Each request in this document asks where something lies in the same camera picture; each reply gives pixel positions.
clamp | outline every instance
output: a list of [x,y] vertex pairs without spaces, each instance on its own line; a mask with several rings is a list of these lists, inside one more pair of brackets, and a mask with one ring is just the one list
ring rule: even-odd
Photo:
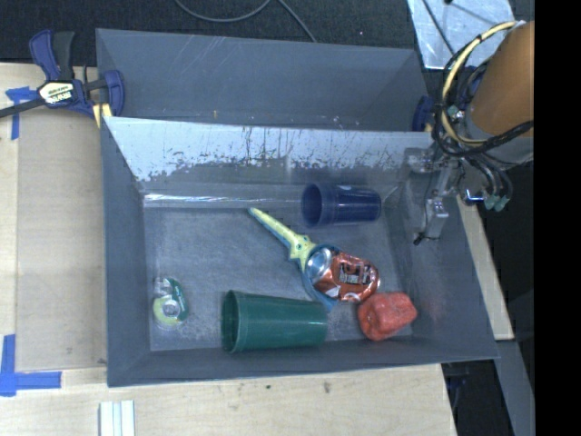
[[[125,100],[123,78],[117,70],[103,73],[103,78],[91,83],[74,79],[70,65],[71,44],[74,32],[53,33],[50,29],[36,34],[29,42],[33,61],[44,72],[46,81],[36,89],[36,98],[0,110],[0,118],[19,114],[44,105],[48,108],[64,108],[94,118],[100,125],[100,111],[117,116],[123,110]],[[108,102],[96,104],[90,92],[106,88]]]

label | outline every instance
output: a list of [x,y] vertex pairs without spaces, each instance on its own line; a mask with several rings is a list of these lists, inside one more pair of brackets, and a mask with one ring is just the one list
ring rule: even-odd
[[74,85],[71,83],[47,83],[38,89],[38,94],[47,104],[72,102],[74,99]]

black wire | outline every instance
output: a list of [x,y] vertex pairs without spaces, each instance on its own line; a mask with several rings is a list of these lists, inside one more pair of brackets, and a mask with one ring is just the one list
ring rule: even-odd
[[428,0],[421,0],[421,1],[423,2],[424,6],[426,7],[426,10],[428,10],[429,17],[432,18],[432,21],[434,23],[434,26],[436,27],[436,29],[438,29],[439,34],[441,35],[442,39],[444,40],[444,44],[446,44],[446,47],[448,48],[448,50],[450,51],[450,53],[451,54],[454,54],[454,48],[452,47],[452,45],[450,44],[450,42],[446,38],[446,35],[444,34],[444,31],[442,30],[442,28],[438,24],[438,21],[436,20],[436,17],[434,16],[434,13],[432,12],[432,9],[428,5]]

blue clamp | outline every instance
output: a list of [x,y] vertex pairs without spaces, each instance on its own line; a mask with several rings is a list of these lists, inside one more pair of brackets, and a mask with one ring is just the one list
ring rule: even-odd
[[17,391],[29,389],[59,389],[62,372],[15,372],[15,334],[4,337],[2,368],[0,368],[0,396],[14,397]]
[[110,70],[103,74],[102,79],[91,83],[82,83],[74,79],[74,71],[70,66],[73,38],[73,32],[53,34],[50,29],[45,29],[30,40],[29,49],[34,64],[43,70],[46,81],[36,90],[35,98],[0,110],[0,118],[41,105],[48,108],[64,108],[94,118],[95,102],[89,93],[95,89],[105,88],[109,94],[107,103],[111,113],[115,116],[121,114],[125,100],[121,73]]
[[[16,87],[15,89],[8,89],[6,91],[6,96],[14,103],[20,104],[23,101],[35,100],[38,98],[38,93],[29,87]],[[12,131],[10,133],[10,139],[18,139],[20,135],[20,115],[18,113],[14,114],[12,117]]]

black cable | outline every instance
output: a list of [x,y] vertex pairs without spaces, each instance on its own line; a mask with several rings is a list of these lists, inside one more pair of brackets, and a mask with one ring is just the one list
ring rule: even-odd
[[[262,11],[266,7],[266,5],[268,5],[271,2],[271,0],[264,0],[264,2],[262,2],[256,9],[252,10],[251,12],[247,13],[246,15],[236,16],[233,18],[214,18],[214,17],[201,15],[199,13],[194,12],[193,10],[188,8],[186,5],[184,5],[180,0],[173,0],[173,1],[175,2],[175,4],[177,4],[183,11],[185,11],[189,15],[192,15],[198,19],[202,19],[203,21],[208,21],[210,23],[237,23],[239,21],[246,20],[250,17],[257,15],[260,11]],[[309,28],[302,22],[302,20],[299,18],[299,16],[294,11],[292,11],[292,9],[286,4],[286,2],[284,2],[284,0],[277,0],[277,1],[295,19],[295,21],[300,25],[302,30],[309,36],[310,40],[312,42],[316,43],[317,39],[315,38],[315,36],[311,33]]]
[[428,5],[428,0],[421,0],[421,1],[423,2],[424,6],[426,7],[426,10],[428,11],[429,17],[432,19],[434,26],[436,27],[436,29],[438,29],[439,34],[441,35],[442,39],[444,40],[444,44],[446,44],[446,47],[448,48],[450,53],[454,54],[454,48],[452,47],[452,45],[450,44],[450,42],[446,38],[444,31],[442,30],[442,28],[438,24],[438,21],[436,20],[436,17],[434,16],[432,9]]

